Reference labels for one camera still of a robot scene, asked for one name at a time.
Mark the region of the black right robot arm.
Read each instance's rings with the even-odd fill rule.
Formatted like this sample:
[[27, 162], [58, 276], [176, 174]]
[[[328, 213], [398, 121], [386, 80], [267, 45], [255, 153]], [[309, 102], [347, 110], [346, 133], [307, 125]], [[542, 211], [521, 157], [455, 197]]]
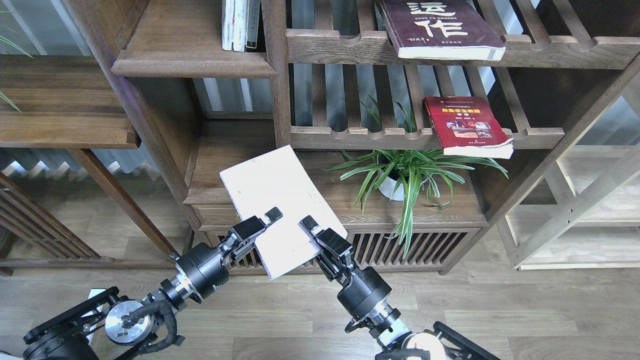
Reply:
[[318, 244], [316, 257], [324, 275], [338, 282], [342, 289], [337, 299], [350, 314], [345, 332], [368, 329], [381, 352], [377, 360], [494, 360], [493, 353], [442, 322], [434, 322], [433, 330], [413, 332], [401, 319], [398, 309], [387, 297], [391, 287], [371, 266], [361, 269], [352, 256], [352, 244], [332, 228], [322, 228], [312, 216], [299, 225]]

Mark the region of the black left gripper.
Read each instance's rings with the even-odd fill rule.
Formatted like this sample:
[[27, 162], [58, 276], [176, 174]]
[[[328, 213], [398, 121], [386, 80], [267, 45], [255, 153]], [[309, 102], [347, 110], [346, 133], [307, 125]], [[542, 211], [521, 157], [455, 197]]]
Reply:
[[191, 297], [200, 303], [217, 291], [230, 278], [227, 265], [249, 253], [256, 237], [282, 217], [281, 210], [273, 207], [263, 218], [252, 216], [229, 228], [217, 246], [200, 243], [179, 257], [176, 260], [178, 274], [174, 278], [174, 289], [179, 296], [183, 300]]

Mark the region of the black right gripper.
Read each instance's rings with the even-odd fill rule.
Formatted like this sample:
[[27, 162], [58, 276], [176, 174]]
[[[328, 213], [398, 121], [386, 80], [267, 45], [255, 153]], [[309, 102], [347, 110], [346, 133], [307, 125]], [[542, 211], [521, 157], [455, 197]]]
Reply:
[[331, 228], [322, 229], [311, 215], [304, 217], [298, 225], [320, 246], [318, 263], [330, 281], [341, 285], [337, 299], [352, 316], [352, 321], [386, 321], [393, 312], [387, 303], [391, 287], [380, 274], [370, 266], [359, 268], [352, 256], [352, 244]]

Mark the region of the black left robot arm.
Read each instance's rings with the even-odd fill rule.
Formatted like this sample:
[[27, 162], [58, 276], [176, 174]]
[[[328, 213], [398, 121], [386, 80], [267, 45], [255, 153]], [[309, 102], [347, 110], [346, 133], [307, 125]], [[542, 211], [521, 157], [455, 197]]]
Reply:
[[198, 244], [176, 258], [177, 274], [141, 300], [119, 296], [110, 287], [30, 330], [23, 341], [25, 360], [96, 360], [89, 335], [104, 329], [114, 344], [126, 347], [119, 358], [132, 360], [180, 346], [176, 315], [192, 299], [201, 303], [230, 279], [227, 265], [254, 248], [256, 237], [282, 218], [273, 207], [234, 225], [215, 246]]

